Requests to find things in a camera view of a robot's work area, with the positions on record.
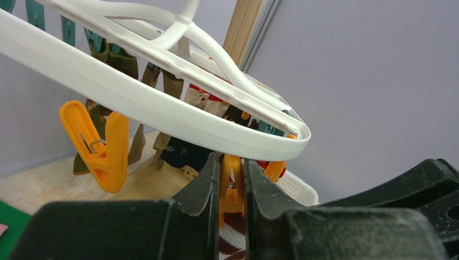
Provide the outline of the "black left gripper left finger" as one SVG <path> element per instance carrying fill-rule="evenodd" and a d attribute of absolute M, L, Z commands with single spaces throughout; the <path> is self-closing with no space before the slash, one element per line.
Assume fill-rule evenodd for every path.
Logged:
<path fill-rule="evenodd" d="M 10 259 L 218 259 L 219 159 L 171 199 L 56 201 L 31 218 Z"/>

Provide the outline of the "teal clothes clip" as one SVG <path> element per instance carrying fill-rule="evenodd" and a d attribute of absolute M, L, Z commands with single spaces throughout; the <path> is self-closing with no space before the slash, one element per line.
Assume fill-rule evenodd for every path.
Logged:
<path fill-rule="evenodd" d="M 280 137 L 285 136 L 285 133 L 282 130 L 275 128 L 274 126 L 269 125 L 268 123 L 261 121 L 261 120 L 259 120 L 259 125 L 258 125 L 257 130 L 263 133 L 272 134 L 272 135 L 276 135 Z"/>

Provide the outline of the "taupe sock maroon striped cuff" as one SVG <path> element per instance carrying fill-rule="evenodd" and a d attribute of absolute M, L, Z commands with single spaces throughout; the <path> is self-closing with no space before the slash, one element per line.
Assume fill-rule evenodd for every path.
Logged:
<path fill-rule="evenodd" d="M 219 259 L 245 259 L 245 220 L 242 213 L 224 213 L 219 229 Z"/>

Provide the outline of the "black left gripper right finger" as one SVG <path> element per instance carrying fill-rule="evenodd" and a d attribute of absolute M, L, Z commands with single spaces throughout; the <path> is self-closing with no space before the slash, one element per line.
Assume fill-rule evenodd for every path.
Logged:
<path fill-rule="evenodd" d="M 304 206 L 244 165 L 247 259 L 447 259 L 427 218 L 397 207 Z"/>

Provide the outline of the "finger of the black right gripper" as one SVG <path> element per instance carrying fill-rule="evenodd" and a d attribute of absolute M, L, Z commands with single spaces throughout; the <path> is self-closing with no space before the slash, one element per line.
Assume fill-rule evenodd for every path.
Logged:
<path fill-rule="evenodd" d="M 458 247 L 458 170 L 444 159 L 426 159 L 386 183 L 324 206 L 415 209 L 446 248 Z"/>

